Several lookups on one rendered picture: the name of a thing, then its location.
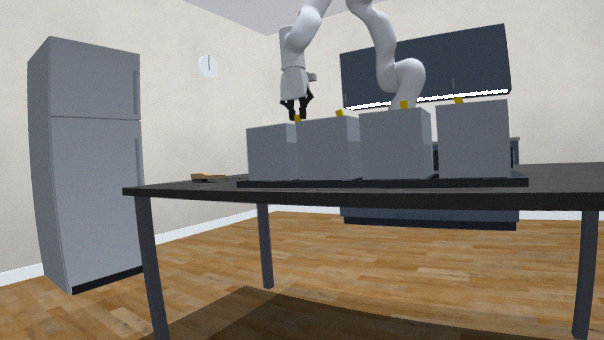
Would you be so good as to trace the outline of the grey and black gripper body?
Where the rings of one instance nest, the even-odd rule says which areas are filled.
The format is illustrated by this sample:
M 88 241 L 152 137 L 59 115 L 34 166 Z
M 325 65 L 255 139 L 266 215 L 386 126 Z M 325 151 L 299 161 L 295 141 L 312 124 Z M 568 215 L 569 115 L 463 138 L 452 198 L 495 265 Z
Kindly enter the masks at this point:
M 287 69 L 281 74 L 280 96 L 282 101 L 292 99 L 298 101 L 300 97 L 307 98 L 307 87 L 310 90 L 308 76 L 304 69 Z

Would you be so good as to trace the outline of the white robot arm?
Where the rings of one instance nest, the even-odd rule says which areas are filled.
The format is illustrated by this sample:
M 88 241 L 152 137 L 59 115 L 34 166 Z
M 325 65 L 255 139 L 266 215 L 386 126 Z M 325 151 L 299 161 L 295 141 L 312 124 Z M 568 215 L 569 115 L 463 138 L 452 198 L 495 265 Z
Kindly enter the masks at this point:
M 294 26 L 285 26 L 279 30 L 281 71 L 306 69 L 304 51 L 316 35 L 331 1 L 305 0 Z M 373 40 L 379 87 L 388 93 L 397 92 L 388 110 L 400 109 L 400 101 L 405 100 L 408 100 L 409 108 L 416 108 L 426 79 L 423 64 L 414 58 L 395 63 L 397 41 L 393 26 L 385 13 L 372 6 L 373 0 L 345 1 L 349 11 L 365 23 Z

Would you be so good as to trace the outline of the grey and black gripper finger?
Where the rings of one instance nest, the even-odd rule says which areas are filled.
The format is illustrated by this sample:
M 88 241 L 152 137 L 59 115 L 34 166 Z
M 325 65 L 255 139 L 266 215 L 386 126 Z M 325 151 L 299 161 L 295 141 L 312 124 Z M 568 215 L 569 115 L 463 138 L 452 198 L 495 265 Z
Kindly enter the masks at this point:
M 294 115 L 296 115 L 296 112 L 294 110 L 294 100 L 287 100 L 287 103 L 285 101 L 280 101 L 280 104 L 285 106 L 288 110 L 289 110 L 289 118 L 290 121 L 295 121 L 294 120 Z
M 299 98 L 299 102 L 300 102 L 300 107 L 299 107 L 299 114 L 300 114 L 300 119 L 306 119 L 306 107 L 308 105 L 308 103 L 314 98 L 313 94 L 311 93 L 311 91 L 308 89 L 307 87 L 307 95 L 308 97 L 300 97 Z

